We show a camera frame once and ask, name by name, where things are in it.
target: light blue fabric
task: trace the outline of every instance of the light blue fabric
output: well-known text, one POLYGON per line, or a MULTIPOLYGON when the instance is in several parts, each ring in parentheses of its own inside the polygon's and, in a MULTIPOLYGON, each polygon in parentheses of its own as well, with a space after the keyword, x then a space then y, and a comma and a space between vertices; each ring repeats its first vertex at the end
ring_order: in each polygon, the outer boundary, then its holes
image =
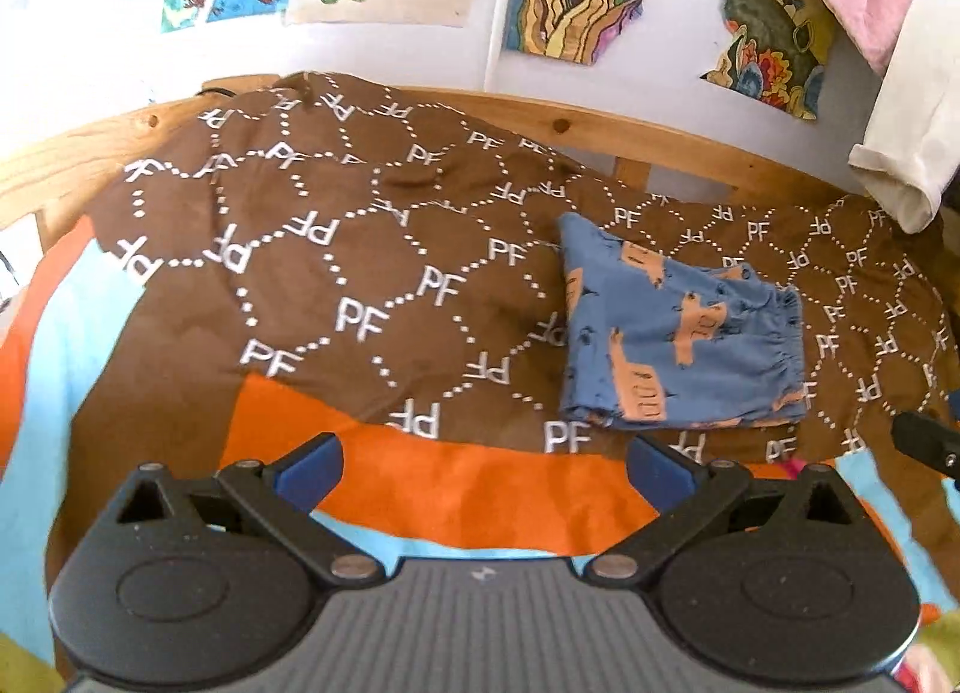
MULTIPOLYGON (((397 570, 401 557, 439 557, 440 559, 454 560, 512 560, 529 559, 530 557, 557 557, 555 554, 543 550, 514 550, 505 547, 488 548, 481 550, 465 550, 460 547, 448 547, 427 541, 422 538, 404 538, 403 536, 381 533, 380 530, 371 530, 360 525, 350 525, 336 520, 325 511, 314 509, 310 513, 320 525, 344 538, 354 547, 362 549, 371 557, 379 560, 391 576, 397 570)), ((573 557, 574 568, 583 573, 584 566, 593 559, 593 554, 580 554, 573 557)))
POLYGON ((66 491, 70 423, 141 295, 91 241, 50 296, 32 343, 20 429, 0 482, 0 632, 50 665, 44 564, 66 491))
POLYGON ((957 525, 960 525, 960 490, 957 490, 956 482, 952 479, 944 479, 943 485, 947 493, 947 506, 957 525))
POLYGON ((880 479, 880 474, 877 474, 877 463, 871 452, 864 450, 837 458, 836 469, 854 494, 880 514, 880 519, 904 555, 904 564, 920 594, 920 600, 924 604, 937 605, 942 613, 956 610, 957 600, 950 594, 928 552, 913 538, 910 520, 880 479))

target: orange print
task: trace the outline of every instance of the orange print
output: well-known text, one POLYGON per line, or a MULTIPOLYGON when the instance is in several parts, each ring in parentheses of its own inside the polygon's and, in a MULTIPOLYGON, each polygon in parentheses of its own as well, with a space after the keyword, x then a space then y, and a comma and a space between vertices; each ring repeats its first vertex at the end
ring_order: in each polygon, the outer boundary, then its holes
POLYGON ((629 362, 623 351, 623 334, 610 333, 610 362, 613 387, 623 409, 623 418, 630 422, 661 422, 666 419, 666 394, 656 370, 651 365, 629 362))
POLYGON ((717 273, 718 279, 733 279, 733 281, 743 281, 743 266, 735 265, 730 268, 724 268, 717 273))
POLYGON ((678 365, 693 365, 693 341, 710 340, 727 318, 726 303, 701 306, 700 296, 688 292, 680 305, 680 327, 673 335, 678 365))
POLYGON ((806 392, 804 392, 803 389, 796 389, 793 392, 786 393, 784 397, 776 399, 771 408, 776 413, 780 409, 784 408, 784 406, 786 406, 788 403, 798 403, 805 397, 806 392))
POLYGON ((573 310, 580 301, 580 293, 584 290, 584 270, 573 268, 566 275, 566 315, 573 316, 573 310))
POLYGON ((692 422, 690 427, 698 430, 701 428, 736 428, 741 422, 743 422, 742 416, 735 416, 733 419, 719 419, 717 422, 692 422))
POLYGON ((661 253, 624 241, 620 259, 628 266, 646 273, 650 283, 658 290, 664 285, 664 255, 661 253))
POLYGON ((565 556, 607 549, 656 517, 622 461, 429 442, 256 373, 237 397, 221 466, 270 463, 320 431, 337 434, 344 449, 344 476, 320 509, 381 533, 565 556))
POLYGON ((793 425, 796 421, 795 419, 758 419, 756 422, 751 422, 750 427, 776 428, 778 425, 793 425))

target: wooden bed frame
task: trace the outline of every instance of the wooden bed frame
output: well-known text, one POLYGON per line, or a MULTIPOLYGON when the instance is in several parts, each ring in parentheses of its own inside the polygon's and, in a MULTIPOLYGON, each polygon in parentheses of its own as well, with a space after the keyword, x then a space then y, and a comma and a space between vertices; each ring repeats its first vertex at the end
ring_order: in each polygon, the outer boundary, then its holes
MULTIPOLYGON (((275 74, 209 81, 205 88, 248 92, 272 86, 275 74)), ((561 145, 616 158, 614 174, 626 184, 647 186, 653 164, 731 186, 728 202, 741 205, 820 205, 843 191, 793 167, 749 151, 669 127, 572 105, 527 97, 404 87, 420 100, 442 102, 490 124, 546 145, 561 145)), ((47 251, 83 213, 85 204, 124 164, 147 154, 191 116, 228 100, 207 94, 151 105, 103 119, 27 146, 0 161, 0 230, 35 214, 47 251)), ((939 230, 915 240, 922 270, 944 303, 960 314, 960 258, 943 246, 939 230)))

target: black cable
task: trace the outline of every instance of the black cable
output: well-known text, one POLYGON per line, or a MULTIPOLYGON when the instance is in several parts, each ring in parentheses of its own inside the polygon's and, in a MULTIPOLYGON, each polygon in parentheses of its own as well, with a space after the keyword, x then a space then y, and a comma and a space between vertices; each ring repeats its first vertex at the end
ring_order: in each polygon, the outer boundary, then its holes
POLYGON ((7 259, 3 251, 0 251, 0 265, 3 265, 3 267, 7 269, 8 273, 10 273, 11 279, 13 279, 13 282, 19 287, 20 282, 16 280, 16 273, 13 272, 13 266, 10 264, 10 260, 7 259))
POLYGON ((197 92, 194 97, 199 97, 200 95, 223 95, 224 97, 236 97, 237 92, 224 89, 222 86, 208 86, 205 89, 200 90, 200 92, 197 92))

